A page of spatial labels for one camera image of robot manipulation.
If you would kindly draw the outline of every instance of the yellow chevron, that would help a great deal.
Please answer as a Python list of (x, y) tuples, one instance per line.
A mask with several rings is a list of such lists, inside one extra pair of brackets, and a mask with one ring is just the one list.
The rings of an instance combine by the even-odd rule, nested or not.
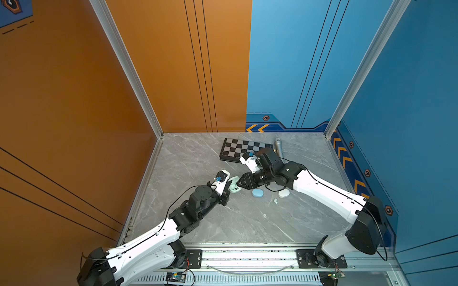
[(263, 129), (266, 128), (267, 126), (269, 126), (269, 124), (262, 126), (260, 129), (258, 129), (258, 131), (264, 133)]
[(348, 157), (345, 157), (345, 156), (344, 156), (344, 157), (343, 157), (343, 163), (342, 163), (344, 169), (345, 169), (345, 162), (346, 162), (346, 161), (353, 162), (353, 160), (352, 160), (351, 158), (348, 158)]
[(339, 157), (340, 159), (340, 151), (347, 151), (347, 149), (343, 148), (343, 147), (339, 147), (337, 148), (339, 150), (339, 152), (337, 153), (337, 156)]
[(248, 132), (250, 132), (250, 133), (253, 133), (253, 131), (251, 131), (251, 129), (252, 129), (253, 127), (255, 127), (256, 125), (257, 125), (257, 124), (253, 124), (253, 125), (250, 126), (246, 131), (248, 131)]
[(336, 141), (342, 141), (342, 140), (340, 140), (340, 138), (337, 138), (337, 137), (334, 138), (334, 149), (336, 149)]
[(363, 182), (360, 182), (360, 181), (358, 181), (358, 180), (355, 180), (355, 181), (354, 181), (354, 193), (355, 193), (355, 194), (358, 194), (358, 191), (356, 190), (356, 189), (358, 188), (358, 185), (363, 186), (363, 187), (366, 187), (366, 185), (365, 185)]

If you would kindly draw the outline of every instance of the orange wall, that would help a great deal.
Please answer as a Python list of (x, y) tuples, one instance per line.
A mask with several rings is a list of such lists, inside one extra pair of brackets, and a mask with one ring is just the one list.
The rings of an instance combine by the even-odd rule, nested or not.
[(245, 130), (250, 0), (107, 3), (164, 132)]
[(0, 149), (1, 284), (76, 285), (81, 252), (116, 245), (156, 138), (89, 1), (33, 12), (0, 29), (0, 147), (111, 218)]

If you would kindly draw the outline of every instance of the marble surface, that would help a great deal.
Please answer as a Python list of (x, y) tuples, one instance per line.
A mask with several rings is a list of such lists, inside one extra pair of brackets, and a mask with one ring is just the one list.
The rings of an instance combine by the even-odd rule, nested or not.
[[(159, 158), (127, 241), (158, 225), (169, 205), (188, 187), (205, 184), (219, 170), (232, 176), (248, 172), (245, 165), (220, 161), (224, 138), (273, 144), (282, 141), (284, 157), (306, 165), (314, 174), (347, 189), (333, 154), (321, 133), (166, 133)], [(217, 205), (185, 235), (186, 242), (302, 242), (317, 243), (348, 223), (333, 210), (301, 193), (291, 191), (287, 198), (264, 187), (264, 196), (251, 191), (231, 194), (226, 206)], [(189, 198), (192, 190), (174, 204), (171, 211)]]

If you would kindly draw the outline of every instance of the blue wall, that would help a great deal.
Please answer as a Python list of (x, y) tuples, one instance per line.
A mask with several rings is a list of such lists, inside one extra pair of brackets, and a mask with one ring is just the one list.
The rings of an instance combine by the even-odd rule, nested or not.
[(253, 0), (247, 113), (287, 128), (329, 120), (391, 2)]
[(343, 118), (396, 208), (412, 285), (456, 285), (458, 273), (456, 11), (412, 1)]

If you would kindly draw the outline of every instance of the chessboard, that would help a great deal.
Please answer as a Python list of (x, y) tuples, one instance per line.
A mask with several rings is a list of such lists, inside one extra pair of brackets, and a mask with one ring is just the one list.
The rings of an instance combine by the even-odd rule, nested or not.
[(240, 157), (242, 154), (251, 151), (256, 154), (256, 152), (266, 147), (273, 148), (273, 145), (254, 141), (225, 138), (223, 147), (221, 148), (221, 152), (219, 154), (219, 159), (221, 161), (240, 163)]

